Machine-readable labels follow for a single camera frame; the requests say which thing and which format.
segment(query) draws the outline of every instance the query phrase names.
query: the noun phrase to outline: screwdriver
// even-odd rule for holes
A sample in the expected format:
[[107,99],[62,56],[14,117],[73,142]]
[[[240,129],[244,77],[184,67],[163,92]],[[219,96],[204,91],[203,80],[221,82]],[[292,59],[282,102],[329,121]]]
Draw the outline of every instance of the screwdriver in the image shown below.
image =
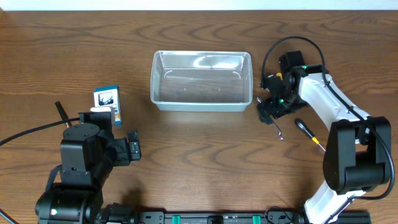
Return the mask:
[[[66,120],[69,119],[67,112],[65,112],[65,110],[63,109],[61,102],[57,101],[55,102],[55,106],[57,107],[58,113],[60,113],[61,115],[61,119]],[[65,125],[67,126],[67,128],[69,128],[70,126],[72,126],[71,122],[66,122]]]
[[312,131],[305,125],[304,121],[302,121],[300,118],[296,118],[294,120],[294,123],[296,126],[302,130],[313,142],[319,145],[325,152],[326,149],[319,143],[318,139],[315,137],[315,135],[312,133]]

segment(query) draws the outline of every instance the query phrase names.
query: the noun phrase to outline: small box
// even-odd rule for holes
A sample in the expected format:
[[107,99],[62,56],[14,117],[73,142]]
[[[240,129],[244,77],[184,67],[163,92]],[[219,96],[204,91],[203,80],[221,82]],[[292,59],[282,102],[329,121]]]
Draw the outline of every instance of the small box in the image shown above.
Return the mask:
[[111,85],[94,90],[94,105],[112,106],[114,108],[115,125],[122,125],[122,111],[119,97],[119,86]]

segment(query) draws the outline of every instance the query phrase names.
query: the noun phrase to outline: green connector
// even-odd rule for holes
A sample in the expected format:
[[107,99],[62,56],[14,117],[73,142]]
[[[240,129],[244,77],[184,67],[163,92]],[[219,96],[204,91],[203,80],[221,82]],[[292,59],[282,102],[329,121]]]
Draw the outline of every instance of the green connector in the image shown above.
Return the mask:
[[253,224],[261,224],[261,216],[253,215]]
[[172,224],[181,224],[181,217],[179,215],[173,215]]

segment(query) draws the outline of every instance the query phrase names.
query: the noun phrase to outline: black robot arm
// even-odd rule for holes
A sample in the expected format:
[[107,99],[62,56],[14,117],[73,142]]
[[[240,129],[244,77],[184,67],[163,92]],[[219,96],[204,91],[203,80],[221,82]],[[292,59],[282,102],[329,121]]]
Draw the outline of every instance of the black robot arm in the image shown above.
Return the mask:
[[[80,113],[80,124],[63,132],[61,183],[36,204],[39,223],[93,223],[103,204],[102,186],[113,167],[141,158],[137,131],[115,139],[110,112]],[[50,175],[49,181],[55,178]]]

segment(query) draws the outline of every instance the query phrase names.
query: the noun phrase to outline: black screwdriver handle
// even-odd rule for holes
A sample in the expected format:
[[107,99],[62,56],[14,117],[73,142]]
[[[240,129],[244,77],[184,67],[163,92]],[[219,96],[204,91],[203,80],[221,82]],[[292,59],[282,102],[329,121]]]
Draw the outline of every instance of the black screwdriver handle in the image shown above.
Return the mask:
[[297,127],[302,130],[310,139],[314,138],[315,135],[312,133],[312,131],[305,125],[304,121],[302,121],[300,118],[296,118],[294,120],[294,123],[297,125]]
[[[63,109],[63,107],[61,105],[61,102],[59,102],[59,101],[55,102],[55,106],[57,107],[58,113],[60,113],[60,116],[61,116],[62,120],[69,119],[68,115],[67,115],[67,112],[65,112],[65,110]],[[67,128],[72,126],[71,122],[66,122],[65,124],[67,125]]]

